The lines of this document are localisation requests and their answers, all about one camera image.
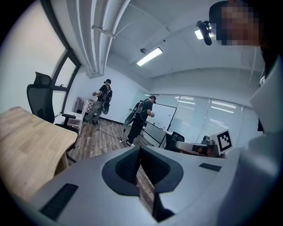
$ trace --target black pants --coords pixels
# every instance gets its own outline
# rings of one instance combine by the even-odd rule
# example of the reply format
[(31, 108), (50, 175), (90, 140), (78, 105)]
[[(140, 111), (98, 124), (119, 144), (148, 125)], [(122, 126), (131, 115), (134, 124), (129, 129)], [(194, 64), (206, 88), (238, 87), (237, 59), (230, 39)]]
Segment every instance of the black pants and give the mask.
[(143, 123), (144, 121), (140, 117), (134, 119), (131, 131), (128, 135), (130, 143), (133, 143), (134, 139), (141, 133)]

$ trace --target wooden desk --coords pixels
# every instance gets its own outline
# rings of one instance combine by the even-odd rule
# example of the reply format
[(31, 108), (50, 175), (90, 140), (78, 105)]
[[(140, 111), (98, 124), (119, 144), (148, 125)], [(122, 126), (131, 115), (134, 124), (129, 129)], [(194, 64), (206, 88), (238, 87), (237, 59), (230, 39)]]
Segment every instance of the wooden desk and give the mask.
[(65, 152), (76, 138), (21, 107), (0, 114), (0, 176), (7, 189), (29, 201), (57, 166), (68, 167)]

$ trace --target chair leg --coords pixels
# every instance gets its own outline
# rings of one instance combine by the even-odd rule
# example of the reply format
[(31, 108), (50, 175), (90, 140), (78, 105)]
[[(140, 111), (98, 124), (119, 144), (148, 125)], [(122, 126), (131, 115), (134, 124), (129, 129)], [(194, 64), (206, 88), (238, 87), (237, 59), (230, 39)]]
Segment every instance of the chair leg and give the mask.
[(68, 154), (66, 154), (66, 156), (67, 156), (67, 159), (71, 160), (73, 163), (76, 163), (76, 160), (73, 159), (71, 156), (69, 156)]

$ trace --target black chair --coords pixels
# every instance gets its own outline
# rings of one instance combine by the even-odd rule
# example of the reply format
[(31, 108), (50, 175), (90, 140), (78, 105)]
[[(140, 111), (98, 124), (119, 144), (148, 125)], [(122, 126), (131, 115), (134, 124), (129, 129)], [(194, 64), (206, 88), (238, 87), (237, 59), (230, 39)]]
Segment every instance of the black chair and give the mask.
[[(45, 121), (53, 123), (55, 121), (53, 105), (52, 105), (52, 96), (53, 89), (52, 79), (48, 75), (44, 75), (42, 73), (36, 72), (36, 77), (34, 80), (34, 84), (27, 86), (27, 99), (30, 104), (31, 112), (39, 118), (42, 118)], [(62, 114), (65, 117), (64, 124), (55, 124), (62, 128), (71, 130), (77, 134), (79, 134), (79, 130), (73, 128), (71, 126), (67, 126), (69, 118), (75, 119), (76, 117), (73, 115)], [(76, 143), (74, 143), (67, 151), (75, 148)], [(73, 162), (76, 162), (75, 159), (67, 155), (67, 158)]]
[(164, 149), (174, 152), (180, 152), (180, 150), (175, 146), (177, 141), (184, 142), (185, 138), (176, 132), (173, 132), (172, 135), (166, 134), (166, 146)]

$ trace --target white sneaker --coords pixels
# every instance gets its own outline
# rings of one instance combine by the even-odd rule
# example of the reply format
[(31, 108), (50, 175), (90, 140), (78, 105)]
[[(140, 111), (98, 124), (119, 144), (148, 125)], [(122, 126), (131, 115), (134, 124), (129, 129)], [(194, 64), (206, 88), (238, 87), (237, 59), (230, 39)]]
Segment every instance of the white sneaker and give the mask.
[(134, 144), (133, 144), (133, 143), (130, 143), (129, 141), (127, 141), (127, 144), (130, 145), (130, 146), (132, 146), (132, 147), (134, 146)]

